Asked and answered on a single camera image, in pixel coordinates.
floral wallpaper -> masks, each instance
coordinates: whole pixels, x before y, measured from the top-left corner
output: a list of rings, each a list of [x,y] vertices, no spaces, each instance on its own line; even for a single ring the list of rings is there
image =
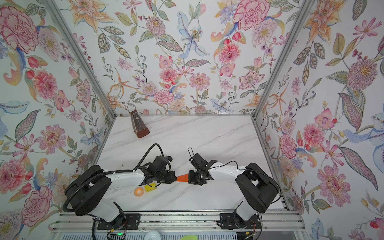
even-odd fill
[[[55,1],[116,113],[250,114],[299,0]]]
[[[111,117],[40,1],[0,1],[0,240],[46,239]]]
[[[381,0],[316,0],[257,116],[312,240],[384,239]]]

green object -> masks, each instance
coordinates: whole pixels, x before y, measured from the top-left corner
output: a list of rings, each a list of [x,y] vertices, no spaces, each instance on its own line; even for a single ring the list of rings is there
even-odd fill
[[[180,240],[197,240],[197,235],[187,235],[182,237]]]

brown metronome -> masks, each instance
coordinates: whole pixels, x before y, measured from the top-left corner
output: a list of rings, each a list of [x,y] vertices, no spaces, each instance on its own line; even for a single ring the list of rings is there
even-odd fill
[[[144,136],[147,136],[149,134],[149,130],[141,117],[139,116],[139,113],[134,110],[131,112],[131,120],[132,120],[132,126],[133,131],[135,131],[136,136],[138,138],[142,138]]]

black cable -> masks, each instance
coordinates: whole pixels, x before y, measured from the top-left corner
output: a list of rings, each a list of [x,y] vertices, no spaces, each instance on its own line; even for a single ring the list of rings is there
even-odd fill
[[[140,160],[140,162],[136,165],[136,167],[133,169],[133,171],[136,171],[136,170],[139,168],[140,164],[144,161],[145,157],[148,155],[148,153],[151,151],[151,149],[152,149],[154,146],[159,147],[160,152],[161,152],[161,156],[164,157],[164,153],[163,153],[163,150],[161,149],[160,145],[157,144],[157,143],[155,143],[155,144],[153,144],[153,145],[147,150],[147,152],[144,154],[144,156],[142,157],[142,159]]]

white marble surface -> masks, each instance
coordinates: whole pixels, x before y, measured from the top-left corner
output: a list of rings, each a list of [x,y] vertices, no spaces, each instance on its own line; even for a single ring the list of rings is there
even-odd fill
[[[142,116],[150,134],[138,139],[130,117],[117,117],[98,161],[103,169],[133,169],[147,149],[158,143],[165,156],[171,156],[176,176],[193,169],[187,148],[208,162],[231,160],[239,166],[258,164],[271,176],[250,116]],[[160,155],[157,147],[144,163]],[[134,196],[136,186],[107,191],[105,197],[117,202],[123,210],[229,210],[235,209],[243,195],[233,184],[210,180],[203,186],[186,182],[161,184],[156,190]],[[281,201],[269,209],[282,209]]]

